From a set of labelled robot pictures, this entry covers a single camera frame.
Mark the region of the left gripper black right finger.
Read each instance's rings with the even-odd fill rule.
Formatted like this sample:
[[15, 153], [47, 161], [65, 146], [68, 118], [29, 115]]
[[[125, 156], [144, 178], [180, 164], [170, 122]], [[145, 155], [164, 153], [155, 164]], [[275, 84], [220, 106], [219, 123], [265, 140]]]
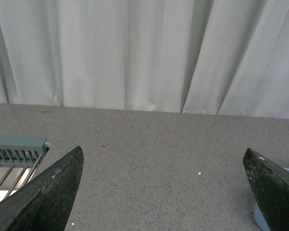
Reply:
[[251, 148], [243, 165], [269, 230], [289, 231], [289, 171]]

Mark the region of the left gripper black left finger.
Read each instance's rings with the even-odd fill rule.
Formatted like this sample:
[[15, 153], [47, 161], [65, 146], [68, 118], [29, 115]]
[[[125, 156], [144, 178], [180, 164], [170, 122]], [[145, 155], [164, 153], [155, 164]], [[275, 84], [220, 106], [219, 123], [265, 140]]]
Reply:
[[0, 231], [63, 231], [81, 180], [84, 156], [77, 146], [0, 202]]

